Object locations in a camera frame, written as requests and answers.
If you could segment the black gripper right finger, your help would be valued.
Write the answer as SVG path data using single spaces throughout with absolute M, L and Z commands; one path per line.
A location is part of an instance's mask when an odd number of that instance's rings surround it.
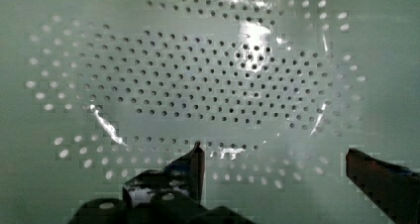
M 350 148 L 346 176 L 395 224 L 419 224 L 419 173 Z

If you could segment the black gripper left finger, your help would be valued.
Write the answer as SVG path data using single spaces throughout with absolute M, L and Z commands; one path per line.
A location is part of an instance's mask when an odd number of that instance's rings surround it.
M 205 152 L 196 141 L 193 148 L 162 169 L 147 169 L 124 183 L 123 200 L 129 207 L 150 203 L 159 192 L 177 191 L 200 202 L 205 171 Z

